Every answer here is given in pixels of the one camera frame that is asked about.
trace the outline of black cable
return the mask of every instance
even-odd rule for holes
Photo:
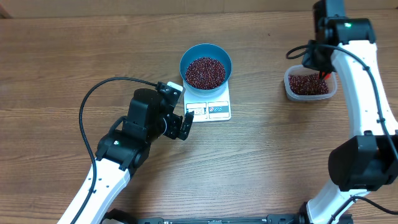
[[[87,137],[86,137],[86,134],[85,134],[85,130],[83,129],[83,108],[85,107],[85,104],[86,104],[86,101],[87,101],[88,97],[90,96],[90,94],[91,94],[95,89],[97,89],[98,87],[100,87],[102,84],[105,84],[105,83],[110,82],[110,81],[115,81],[115,80],[129,80],[129,81],[144,83],[144,84],[151,85],[151,86],[154,86],[154,87],[157,86],[155,83],[147,82],[147,81],[140,80],[140,79],[136,79],[136,78],[129,78],[129,77],[113,77],[113,78],[109,78],[109,79],[103,80],[102,82],[99,82],[97,85],[93,86],[93,87],[89,90],[89,92],[86,94],[86,96],[84,97],[84,99],[83,99],[83,101],[81,102],[81,105],[80,105],[80,111],[79,111],[79,127],[80,127],[81,136],[83,137],[83,141],[85,142],[85,145],[86,145],[86,147],[87,147],[88,154],[90,155],[91,163],[92,163],[92,165],[93,165],[93,181],[92,181],[92,183],[91,183],[90,189],[88,190],[88,194],[87,194],[87,197],[86,197],[85,201],[84,201],[83,204],[81,205],[79,211],[76,213],[76,215],[75,215],[75,217],[73,218],[71,224],[74,224],[74,223],[78,220],[79,216],[81,215],[81,213],[82,213],[83,210],[85,209],[85,207],[86,207],[86,205],[87,205],[87,202],[89,201],[89,199],[90,199],[90,197],[91,197],[91,194],[92,194],[93,191],[94,191],[95,182],[96,182],[96,179],[97,179],[97,166],[96,166],[96,163],[95,163],[94,154],[93,154],[93,151],[91,150],[90,144],[88,144]]]
[[[109,129],[108,135],[111,135],[113,131],[125,120],[127,120],[127,116],[121,116],[119,119],[117,119]]]
[[[351,52],[349,52],[349,51],[347,51],[347,50],[345,50],[345,49],[343,49],[343,48],[341,48],[341,47],[337,47],[337,46],[334,46],[334,45],[328,45],[328,44],[313,44],[313,45],[302,45],[302,46],[298,46],[298,47],[295,47],[295,48],[293,48],[292,50],[288,51],[287,54],[286,54],[286,58],[287,58],[287,59],[295,59],[295,58],[301,57],[301,56],[303,55],[304,52],[301,53],[301,54],[298,54],[298,55],[296,55],[296,56],[289,57],[289,55],[290,55],[291,53],[295,52],[296,50],[306,49],[305,52],[308,52],[309,50],[315,50],[315,48],[317,48],[317,47],[324,47],[324,48],[329,48],[329,49],[333,49],[333,50],[339,50],[340,52],[346,53],[346,54],[349,55],[350,57],[354,58],[357,62],[359,62],[359,63],[362,65],[363,70],[365,70],[365,71],[368,73],[369,78],[371,79],[372,86],[373,86],[373,92],[374,92],[374,96],[375,96],[375,99],[376,99],[377,111],[378,111],[378,114],[379,114],[379,120],[378,120],[377,122],[380,123],[381,128],[382,128],[382,130],[383,130],[383,133],[386,135],[387,140],[388,140],[388,142],[389,142],[389,144],[390,144],[390,147],[391,147],[391,149],[392,149],[392,151],[393,151],[393,154],[394,154],[395,158],[398,159],[398,153],[397,153],[396,147],[395,147],[394,143],[392,142],[392,139],[391,139],[391,137],[390,137],[390,134],[388,133],[388,130],[387,130],[387,128],[386,128],[386,123],[385,123],[385,122],[386,122],[386,119],[384,119],[384,117],[383,117],[383,115],[382,115],[382,109],[381,109],[379,91],[378,91],[378,89],[377,89],[376,81],[374,80],[373,74],[372,74],[372,72],[370,71],[370,67],[369,67],[369,66],[367,66],[367,65],[366,65],[359,57],[357,57],[355,54],[353,54],[353,53],[351,53]],[[365,197],[360,197],[360,196],[352,196],[349,200],[347,200],[347,201],[346,201],[346,202],[345,202],[345,203],[344,203],[332,216],[331,216],[330,220],[328,221],[328,224],[331,224],[333,221],[335,221],[335,220],[336,220],[336,217],[337,217],[337,216],[338,216],[338,215],[339,215],[339,214],[340,214],[352,201],[355,202],[356,199],[364,200],[365,202],[370,203],[371,205],[375,206],[376,208],[378,208],[378,209],[380,209],[380,210],[382,210],[383,212],[386,212],[386,213],[388,213],[388,214],[391,214],[391,215],[398,215],[398,212],[394,212],[394,211],[388,210],[388,209],[386,209],[386,208],[384,208],[384,207],[382,207],[382,206],[380,206],[380,205],[378,205],[378,204],[372,202],[370,199],[367,199],[367,198],[365,198]]]
[[[396,211],[392,211],[389,209],[384,208],[383,206],[377,204],[376,202],[371,201],[370,199],[367,199],[366,197],[361,197],[361,196],[351,196],[330,218],[330,220],[328,221],[328,224],[331,224],[333,221],[336,220],[336,217],[351,203],[351,202],[356,202],[355,200],[363,200],[371,205],[373,205],[374,207],[376,207],[377,209],[382,210],[383,212],[386,212],[390,215],[398,215],[398,212]]]

